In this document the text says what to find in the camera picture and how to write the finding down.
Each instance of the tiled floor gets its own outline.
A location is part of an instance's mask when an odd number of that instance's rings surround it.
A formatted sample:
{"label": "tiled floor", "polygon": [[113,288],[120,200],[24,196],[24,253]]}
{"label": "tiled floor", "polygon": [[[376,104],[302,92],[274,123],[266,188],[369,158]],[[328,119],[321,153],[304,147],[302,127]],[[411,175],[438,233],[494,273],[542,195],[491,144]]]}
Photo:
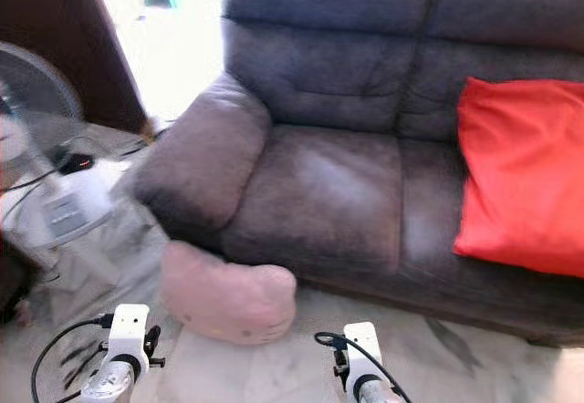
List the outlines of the tiled floor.
{"label": "tiled floor", "polygon": [[[95,127],[91,131],[109,146],[124,145],[119,133]],[[115,164],[103,166],[111,171],[113,181],[120,174],[120,165]],[[414,403],[584,401],[584,350],[533,347],[512,336],[463,325],[435,321],[428,325],[419,315],[304,286],[297,294],[296,322],[275,343],[240,347],[188,333],[166,314],[157,298],[166,237],[157,227],[149,228],[131,204],[119,201],[109,224],[94,233],[96,240],[107,244],[123,272],[120,285],[109,289],[64,257],[60,279],[39,286],[31,295],[35,324],[1,330],[1,402],[30,401],[30,368],[60,326],[111,310],[120,302],[144,302],[151,307],[150,321],[162,326],[157,355],[168,357],[164,370],[152,370],[139,385],[134,403],[343,402],[340,382],[332,374],[332,353],[318,346],[312,336],[323,330],[340,332],[345,324],[364,320],[375,324],[384,364]],[[70,281],[79,277],[82,287],[71,290]],[[62,397],[59,384],[72,366],[59,368],[58,360],[98,337],[107,335],[80,331],[47,360],[51,370],[39,377],[46,396],[42,401]]]}

